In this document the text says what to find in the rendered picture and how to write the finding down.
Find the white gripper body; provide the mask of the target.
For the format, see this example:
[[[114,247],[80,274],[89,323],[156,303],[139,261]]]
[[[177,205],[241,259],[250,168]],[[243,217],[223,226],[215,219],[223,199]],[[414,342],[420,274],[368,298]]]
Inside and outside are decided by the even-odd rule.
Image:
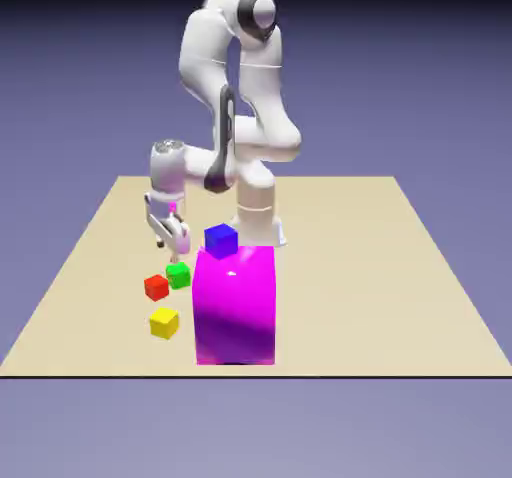
[[[157,216],[151,210],[146,213],[146,221],[155,233],[156,241],[161,239],[170,252],[188,254],[191,238],[188,225],[173,211],[166,216]]]

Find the small red cube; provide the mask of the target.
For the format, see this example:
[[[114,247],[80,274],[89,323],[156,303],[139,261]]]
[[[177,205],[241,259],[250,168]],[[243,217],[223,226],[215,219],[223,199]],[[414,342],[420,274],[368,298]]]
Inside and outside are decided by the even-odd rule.
[[[151,300],[159,301],[169,295],[168,279],[159,274],[146,278],[144,291]]]

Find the small yellow cube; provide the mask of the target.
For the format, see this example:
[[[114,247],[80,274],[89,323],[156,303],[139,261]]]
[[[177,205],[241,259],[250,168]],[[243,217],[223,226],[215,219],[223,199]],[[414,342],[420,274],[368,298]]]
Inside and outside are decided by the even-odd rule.
[[[150,316],[150,332],[153,336],[168,340],[178,330],[179,321],[176,310],[160,307]]]

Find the small blue cube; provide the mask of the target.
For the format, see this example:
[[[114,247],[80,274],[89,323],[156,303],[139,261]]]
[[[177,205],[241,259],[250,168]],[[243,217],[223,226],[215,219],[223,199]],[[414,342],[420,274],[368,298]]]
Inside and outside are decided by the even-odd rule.
[[[223,223],[204,230],[205,250],[216,259],[224,259],[238,252],[238,232]]]

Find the small green cube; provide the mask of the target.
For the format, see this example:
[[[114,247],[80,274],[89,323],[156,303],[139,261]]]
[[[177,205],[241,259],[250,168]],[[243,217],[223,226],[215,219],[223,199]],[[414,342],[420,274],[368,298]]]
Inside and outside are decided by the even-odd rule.
[[[173,290],[182,289],[191,285],[191,272],[184,262],[170,263],[166,267],[166,277]]]

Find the large magenta box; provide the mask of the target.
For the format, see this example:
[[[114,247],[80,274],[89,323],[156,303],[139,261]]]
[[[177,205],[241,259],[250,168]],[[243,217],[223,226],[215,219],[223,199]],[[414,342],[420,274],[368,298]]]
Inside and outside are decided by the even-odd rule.
[[[272,246],[241,246],[217,259],[200,248],[192,282],[199,365],[272,365],[276,267]]]

